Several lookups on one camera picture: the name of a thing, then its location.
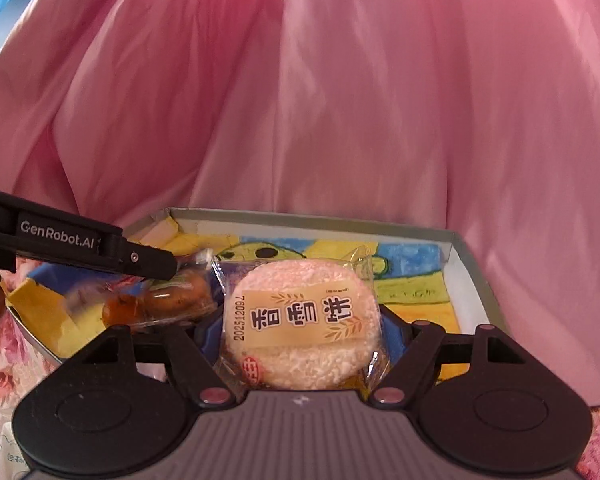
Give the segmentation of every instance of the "gray ribbed panel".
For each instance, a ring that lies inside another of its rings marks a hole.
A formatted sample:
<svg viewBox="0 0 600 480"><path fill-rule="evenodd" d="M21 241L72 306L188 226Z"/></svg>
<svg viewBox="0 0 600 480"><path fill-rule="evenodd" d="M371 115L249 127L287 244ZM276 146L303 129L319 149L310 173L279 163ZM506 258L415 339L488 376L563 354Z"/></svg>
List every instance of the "gray ribbed panel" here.
<svg viewBox="0 0 600 480"><path fill-rule="evenodd" d="M355 392L251 392L233 410L200 416L174 453L124 480L485 478L440 458L406 416L370 408ZM543 478L580 477L568 470Z"/></svg>

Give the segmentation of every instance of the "red stamp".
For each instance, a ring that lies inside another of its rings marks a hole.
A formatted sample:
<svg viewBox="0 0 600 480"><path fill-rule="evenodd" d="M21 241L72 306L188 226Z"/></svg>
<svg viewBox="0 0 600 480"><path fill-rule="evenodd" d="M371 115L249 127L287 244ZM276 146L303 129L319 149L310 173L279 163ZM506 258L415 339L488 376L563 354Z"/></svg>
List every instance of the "red stamp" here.
<svg viewBox="0 0 600 480"><path fill-rule="evenodd" d="M256 385L260 382L260 367L253 357L245 357L242 361L242 371L247 380Z"/></svg>

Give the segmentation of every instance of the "round pink snack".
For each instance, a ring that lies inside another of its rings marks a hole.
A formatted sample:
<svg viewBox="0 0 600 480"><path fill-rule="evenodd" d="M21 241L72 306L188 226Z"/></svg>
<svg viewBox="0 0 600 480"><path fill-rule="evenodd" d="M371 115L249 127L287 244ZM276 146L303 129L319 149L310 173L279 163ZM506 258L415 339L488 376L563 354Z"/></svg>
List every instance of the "round pink snack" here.
<svg viewBox="0 0 600 480"><path fill-rule="evenodd" d="M373 292L356 273L329 260L282 260L261 265L236 286L234 296L247 290L285 292L318 283L348 281L356 316L363 323L362 338L314 346L245 348L227 338L232 357L258 363L260 382L288 390L326 390L338 386L366 367L380 346L380 313Z"/></svg>

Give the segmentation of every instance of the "black painted eye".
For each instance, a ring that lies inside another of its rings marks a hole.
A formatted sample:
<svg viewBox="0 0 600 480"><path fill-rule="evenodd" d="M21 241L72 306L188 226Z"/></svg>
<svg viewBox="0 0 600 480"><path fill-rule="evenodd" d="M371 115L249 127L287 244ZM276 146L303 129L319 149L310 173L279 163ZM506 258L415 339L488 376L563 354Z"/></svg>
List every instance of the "black painted eye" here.
<svg viewBox="0 0 600 480"><path fill-rule="evenodd" d="M275 258L278 256L278 250L273 247L261 247L256 251L258 258Z"/></svg>

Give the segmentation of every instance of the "packaged food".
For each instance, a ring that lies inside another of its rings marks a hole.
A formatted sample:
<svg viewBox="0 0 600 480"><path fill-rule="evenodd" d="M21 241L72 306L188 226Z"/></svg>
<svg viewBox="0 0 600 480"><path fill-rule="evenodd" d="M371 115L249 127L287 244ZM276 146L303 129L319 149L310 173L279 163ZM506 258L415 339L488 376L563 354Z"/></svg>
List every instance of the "packaged food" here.
<svg viewBox="0 0 600 480"><path fill-rule="evenodd" d="M65 298L75 319L90 308L102 308L105 327L125 324L134 330L180 320L196 320L214 311L211 294L212 254L203 251L178 259L176 275L166 282L125 277L82 283Z"/></svg>
<svg viewBox="0 0 600 480"><path fill-rule="evenodd" d="M216 262L225 291L218 373L247 388L373 389L388 367L365 248L347 260Z"/></svg>

